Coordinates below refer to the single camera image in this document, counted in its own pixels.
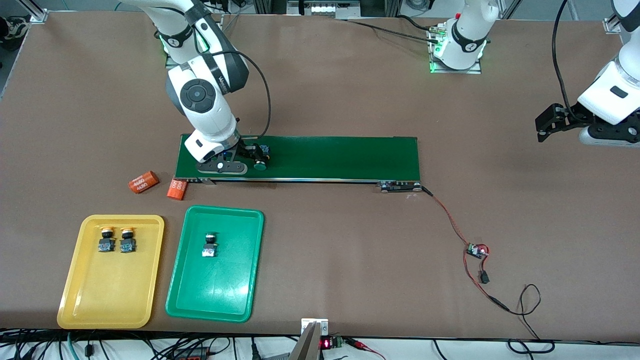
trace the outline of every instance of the metal mounting plate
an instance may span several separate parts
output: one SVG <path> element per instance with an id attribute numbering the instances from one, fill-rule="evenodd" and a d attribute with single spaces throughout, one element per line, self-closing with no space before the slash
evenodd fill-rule
<path id="1" fill-rule="evenodd" d="M 439 28 L 444 27 L 444 24 L 438 24 L 438 27 Z M 438 41 L 442 41 L 442 37 L 444 36 L 444 34 L 434 35 L 430 31 L 426 31 L 426 34 L 427 34 L 427 38 L 436 39 Z M 432 43 L 428 44 L 429 71 L 432 74 L 482 74 L 482 69 L 480 68 L 480 59 L 476 60 L 476 63 L 473 64 L 473 66 L 464 70 L 456 70 L 444 65 L 442 60 L 433 56 L 436 46 L 439 46 L 439 44 L 432 44 Z"/>
<path id="2" fill-rule="evenodd" d="M 320 329 L 322 330 L 321 335 L 327 336 L 329 335 L 329 320 L 328 319 L 314 319 L 314 318 L 304 318 L 300 320 L 300 334 L 305 332 L 307 326 L 312 323 L 317 322 L 320 323 Z"/>

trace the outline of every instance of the orange cylinder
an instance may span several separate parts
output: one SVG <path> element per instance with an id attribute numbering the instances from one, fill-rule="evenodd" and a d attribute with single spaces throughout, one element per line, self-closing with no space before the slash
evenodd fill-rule
<path id="1" fill-rule="evenodd" d="M 129 181 L 129 188 L 134 193 L 141 193 L 159 182 L 160 180 L 158 180 L 158 177 L 154 174 L 154 172 L 148 171 Z"/>
<path id="2" fill-rule="evenodd" d="M 166 193 L 166 196 L 174 200 L 182 200 L 184 192 L 187 190 L 187 184 L 186 181 L 171 180 L 171 185 L 169 186 L 169 191 Z"/>

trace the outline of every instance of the black connector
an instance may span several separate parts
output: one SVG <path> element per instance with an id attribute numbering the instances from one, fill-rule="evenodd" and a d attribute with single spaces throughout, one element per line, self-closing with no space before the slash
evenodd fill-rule
<path id="1" fill-rule="evenodd" d="M 480 282 L 483 284 L 489 283 L 489 275 L 487 275 L 486 271 L 484 270 L 480 272 Z"/>
<path id="2" fill-rule="evenodd" d="M 84 347 L 84 356 L 85 357 L 91 357 L 93 356 L 93 344 L 87 344 Z"/>
<path id="3" fill-rule="evenodd" d="M 495 297 L 489 295 L 489 300 L 491 300 L 494 304 L 498 305 L 502 310 L 505 310 L 508 313 L 511 312 L 511 310 L 507 307 L 507 305 L 503 304 L 500 300 L 496 299 Z"/>
<path id="4" fill-rule="evenodd" d="M 344 343 L 351 346 L 351 347 L 356 347 L 356 341 L 353 338 L 345 338 L 344 336 L 342 337 L 342 339 L 344 340 Z"/>
<path id="5" fill-rule="evenodd" d="M 258 351 L 258 346 L 255 344 L 255 339 L 251 338 L 251 360 L 262 360 L 260 357 L 260 352 Z"/>

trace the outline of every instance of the floor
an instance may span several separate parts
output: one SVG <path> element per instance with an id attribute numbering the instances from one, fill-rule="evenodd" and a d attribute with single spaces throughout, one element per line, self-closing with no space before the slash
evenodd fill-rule
<path id="1" fill-rule="evenodd" d="M 442 360 L 438 355 L 433 340 L 399 340 L 399 339 L 359 339 L 368 347 L 379 352 L 384 356 L 384 360 Z M 255 339 L 256 346 L 263 359 L 268 357 L 286 354 L 293 349 L 295 342 L 289 338 L 281 337 L 264 337 Z M 142 341 L 136 340 L 114 340 L 103 341 L 108 359 L 104 357 L 99 345 L 94 342 L 95 355 L 93 360 L 146 360 L 153 357 L 153 353 Z M 154 340 L 153 344 L 157 350 L 164 349 L 175 343 L 175 340 Z M 233 352 L 233 341 L 220 354 L 215 355 L 215 360 L 249 360 L 252 358 L 251 339 L 236 338 L 237 358 Z M 215 340 L 211 349 L 212 351 L 220 351 L 225 348 L 226 339 Z M 85 342 L 74 345 L 76 353 L 80 359 L 84 357 Z M 29 347 L 24 347 L 22 353 L 26 353 Z M 503 341 L 462 341 L 462 340 L 438 340 L 438 346 L 442 351 L 445 359 L 474 359 L 474 360 L 523 360 L 526 355 L 516 354 L 510 351 L 506 342 Z M 43 360 L 60 360 L 60 354 L 54 344 L 45 353 Z M 531 350 L 544 350 L 549 345 L 540 346 L 538 344 L 529 344 Z M 43 346 L 38 348 L 34 358 L 41 354 Z M 0 359 L 12 359 L 15 347 L 0 348 Z M 62 353 L 64 359 L 71 359 L 72 356 L 68 351 L 66 343 L 62 344 Z M 350 360 L 381 360 L 382 357 L 356 350 L 349 346 L 325 350 L 324 358 L 327 360 L 341 359 L 347 357 Z M 536 358 L 544 360 L 558 359 L 581 359 L 581 360 L 631 360 L 640 357 L 640 347 L 616 346 L 616 345 L 578 345 L 578 344 L 557 344 L 556 348 L 549 354 L 536 355 Z"/>

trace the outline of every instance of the shoe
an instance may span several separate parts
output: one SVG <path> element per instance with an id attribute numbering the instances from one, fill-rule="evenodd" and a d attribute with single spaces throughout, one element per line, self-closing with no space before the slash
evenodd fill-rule
<path id="1" fill-rule="evenodd" d="M 0 38 L 0 47 L 7 51 L 16 51 L 20 49 L 24 35 L 26 35 L 29 29 L 28 16 L 10 16 L 6 18 L 9 25 L 9 34 L 3 38 Z"/>

